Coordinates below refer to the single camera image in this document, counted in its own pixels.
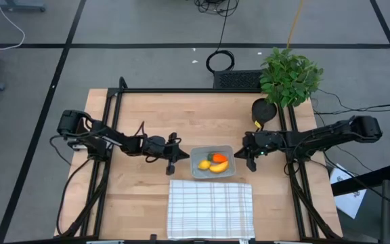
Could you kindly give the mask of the yellow toy banana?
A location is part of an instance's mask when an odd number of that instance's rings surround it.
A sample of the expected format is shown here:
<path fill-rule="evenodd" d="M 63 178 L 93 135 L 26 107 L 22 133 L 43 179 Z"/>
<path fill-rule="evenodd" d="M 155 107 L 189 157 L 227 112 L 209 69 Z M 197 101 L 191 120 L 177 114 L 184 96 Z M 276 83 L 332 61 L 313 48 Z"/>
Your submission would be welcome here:
<path fill-rule="evenodd" d="M 225 172 L 229 167 L 229 162 L 228 161 L 224 161 L 223 163 L 219 163 L 219 164 L 216 164 L 216 165 L 211 165 L 209 167 L 209 170 L 215 174 L 220 174 L 220 173 L 223 173 Z"/>

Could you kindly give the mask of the black desk beam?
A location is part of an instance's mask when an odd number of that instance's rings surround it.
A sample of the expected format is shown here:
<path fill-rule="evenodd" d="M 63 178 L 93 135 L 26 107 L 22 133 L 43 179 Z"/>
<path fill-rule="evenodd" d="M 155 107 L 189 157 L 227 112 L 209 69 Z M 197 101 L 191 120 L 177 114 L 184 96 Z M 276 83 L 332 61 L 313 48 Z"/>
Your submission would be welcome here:
<path fill-rule="evenodd" d="M 336 182 L 331 184 L 331 188 L 334 196 L 340 196 L 380 186 L 384 180 L 390 180 L 390 166 Z"/>

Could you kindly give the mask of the black plant pot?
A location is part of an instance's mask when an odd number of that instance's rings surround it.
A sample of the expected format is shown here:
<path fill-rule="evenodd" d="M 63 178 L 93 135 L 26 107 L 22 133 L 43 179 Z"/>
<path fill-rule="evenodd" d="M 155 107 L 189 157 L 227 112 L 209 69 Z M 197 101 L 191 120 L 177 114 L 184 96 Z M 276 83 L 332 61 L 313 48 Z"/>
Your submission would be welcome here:
<path fill-rule="evenodd" d="M 277 111 L 275 104 L 267 102 L 265 98 L 259 98 L 253 102 L 251 107 L 252 121 L 264 125 L 276 116 Z"/>

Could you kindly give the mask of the grey cart base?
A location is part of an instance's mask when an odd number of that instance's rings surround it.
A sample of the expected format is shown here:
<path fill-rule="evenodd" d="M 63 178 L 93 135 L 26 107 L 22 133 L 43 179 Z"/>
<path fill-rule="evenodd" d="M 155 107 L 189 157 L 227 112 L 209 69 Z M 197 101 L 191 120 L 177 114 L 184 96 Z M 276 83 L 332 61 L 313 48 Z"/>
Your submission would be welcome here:
<path fill-rule="evenodd" d="M 46 11 L 43 0 L 0 0 L 0 8 L 8 10 L 39 10 Z"/>

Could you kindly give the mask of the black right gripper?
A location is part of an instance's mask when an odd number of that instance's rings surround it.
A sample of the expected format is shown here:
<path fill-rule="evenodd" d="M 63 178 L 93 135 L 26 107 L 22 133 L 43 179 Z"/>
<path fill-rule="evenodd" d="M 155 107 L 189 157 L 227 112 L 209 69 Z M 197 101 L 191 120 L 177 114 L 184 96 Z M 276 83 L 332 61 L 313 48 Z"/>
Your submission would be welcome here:
<path fill-rule="evenodd" d="M 246 132 L 243 147 L 234 153 L 234 157 L 245 159 L 246 166 L 251 172 L 257 170 L 255 159 L 261 155 L 284 148 L 284 139 L 274 131 Z"/>

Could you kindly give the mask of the white paper sheet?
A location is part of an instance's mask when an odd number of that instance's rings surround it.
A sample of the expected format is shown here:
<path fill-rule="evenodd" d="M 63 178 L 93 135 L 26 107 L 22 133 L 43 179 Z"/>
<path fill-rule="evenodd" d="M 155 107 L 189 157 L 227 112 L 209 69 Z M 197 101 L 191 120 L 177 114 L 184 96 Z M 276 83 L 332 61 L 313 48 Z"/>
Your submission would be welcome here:
<path fill-rule="evenodd" d="M 337 182 L 348 180 L 351 178 L 352 173 L 345 173 L 345 168 L 339 164 L 336 164 L 330 173 L 330 183 L 335 184 Z M 339 195 L 334 198 L 337 209 L 341 210 L 344 214 L 347 214 L 350 218 L 354 219 L 362 204 L 366 189 L 348 193 L 345 195 Z"/>

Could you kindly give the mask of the white checked dish towel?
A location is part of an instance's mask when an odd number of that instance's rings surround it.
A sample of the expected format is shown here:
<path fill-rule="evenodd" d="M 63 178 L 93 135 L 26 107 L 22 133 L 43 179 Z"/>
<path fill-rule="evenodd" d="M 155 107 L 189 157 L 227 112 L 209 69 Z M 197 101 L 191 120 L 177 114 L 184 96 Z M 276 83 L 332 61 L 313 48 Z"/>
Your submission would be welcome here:
<path fill-rule="evenodd" d="M 167 238 L 255 238 L 253 187 L 235 182 L 171 180 Z"/>

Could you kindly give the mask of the grey plastic container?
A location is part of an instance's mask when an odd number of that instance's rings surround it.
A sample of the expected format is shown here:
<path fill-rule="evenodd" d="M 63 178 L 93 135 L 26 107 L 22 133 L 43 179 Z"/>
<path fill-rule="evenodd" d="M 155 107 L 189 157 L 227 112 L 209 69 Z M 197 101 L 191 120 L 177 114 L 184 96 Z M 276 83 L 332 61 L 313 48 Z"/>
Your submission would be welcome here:
<path fill-rule="evenodd" d="M 215 174 L 208 170 L 198 169 L 198 164 L 202 160 L 207 160 L 209 153 L 220 153 L 225 155 L 228 158 L 229 167 L 228 169 L 220 174 Z M 236 173 L 236 166 L 234 161 L 234 154 L 231 146 L 205 146 L 193 148 L 190 153 L 190 166 L 192 176 L 196 179 L 211 179 L 211 178 L 226 178 L 231 177 Z"/>

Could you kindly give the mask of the green leafy plant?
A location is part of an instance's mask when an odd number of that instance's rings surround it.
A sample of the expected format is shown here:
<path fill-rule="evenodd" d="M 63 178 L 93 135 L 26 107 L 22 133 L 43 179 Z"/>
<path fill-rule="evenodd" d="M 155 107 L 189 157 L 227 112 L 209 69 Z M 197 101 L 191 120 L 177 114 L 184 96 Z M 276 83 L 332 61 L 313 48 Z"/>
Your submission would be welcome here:
<path fill-rule="evenodd" d="M 273 48 L 263 60 L 259 77 L 266 101 L 281 108 L 297 107 L 318 90 L 324 69 L 290 49 Z"/>

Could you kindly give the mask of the black vented box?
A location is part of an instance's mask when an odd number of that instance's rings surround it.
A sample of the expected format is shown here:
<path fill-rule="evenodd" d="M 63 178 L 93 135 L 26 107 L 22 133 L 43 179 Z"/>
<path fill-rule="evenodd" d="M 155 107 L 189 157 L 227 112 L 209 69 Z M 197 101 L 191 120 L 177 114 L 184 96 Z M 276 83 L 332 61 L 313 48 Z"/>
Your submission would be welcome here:
<path fill-rule="evenodd" d="M 259 89 L 261 70 L 223 70 L 214 74 L 217 89 Z"/>

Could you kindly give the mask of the orange toy carrot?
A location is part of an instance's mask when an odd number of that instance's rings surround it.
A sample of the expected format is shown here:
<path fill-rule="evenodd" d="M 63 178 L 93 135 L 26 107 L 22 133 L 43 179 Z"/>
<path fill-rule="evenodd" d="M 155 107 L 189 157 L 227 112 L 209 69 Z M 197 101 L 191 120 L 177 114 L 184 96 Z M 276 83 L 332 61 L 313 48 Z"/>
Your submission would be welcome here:
<path fill-rule="evenodd" d="M 220 153 L 209 153 L 207 156 L 207 160 L 212 163 L 224 163 L 228 161 L 228 158 Z"/>

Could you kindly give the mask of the black metal table frame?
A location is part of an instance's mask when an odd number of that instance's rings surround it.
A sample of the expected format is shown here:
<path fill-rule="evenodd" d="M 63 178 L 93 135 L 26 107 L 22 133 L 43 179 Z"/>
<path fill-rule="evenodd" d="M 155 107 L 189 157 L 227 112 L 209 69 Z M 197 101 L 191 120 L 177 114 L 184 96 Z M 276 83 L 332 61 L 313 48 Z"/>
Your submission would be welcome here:
<path fill-rule="evenodd" d="M 133 133 L 140 121 L 150 125 L 153 134 L 176 132 L 184 150 L 214 144 L 239 149 L 251 125 L 251 104 L 259 97 L 256 89 L 115 87 L 91 89 L 85 111 L 127 133 Z M 146 163 L 117 148 L 108 154 L 108 162 L 91 162 L 68 187 L 60 216 L 63 239 L 146 243 L 155 236 L 164 242 L 171 179 L 167 162 Z M 283 172 L 285 163 L 285 155 L 275 152 L 261 158 L 256 172 L 251 172 L 240 159 L 230 178 L 253 187 L 259 243 L 323 235 L 293 193 Z"/>

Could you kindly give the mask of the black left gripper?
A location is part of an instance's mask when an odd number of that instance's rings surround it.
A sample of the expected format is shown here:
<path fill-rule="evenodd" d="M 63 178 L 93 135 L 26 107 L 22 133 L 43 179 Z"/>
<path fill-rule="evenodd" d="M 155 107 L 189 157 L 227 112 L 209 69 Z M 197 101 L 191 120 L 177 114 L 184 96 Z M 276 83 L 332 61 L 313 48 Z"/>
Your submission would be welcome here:
<path fill-rule="evenodd" d="M 166 167 L 166 174 L 168 176 L 172 176 L 175 173 L 174 164 L 177 161 L 190 158 L 188 153 L 178 148 L 176 132 L 171 133 L 167 141 L 160 136 L 152 136 L 152 141 L 160 152 L 160 158 L 168 161 Z"/>

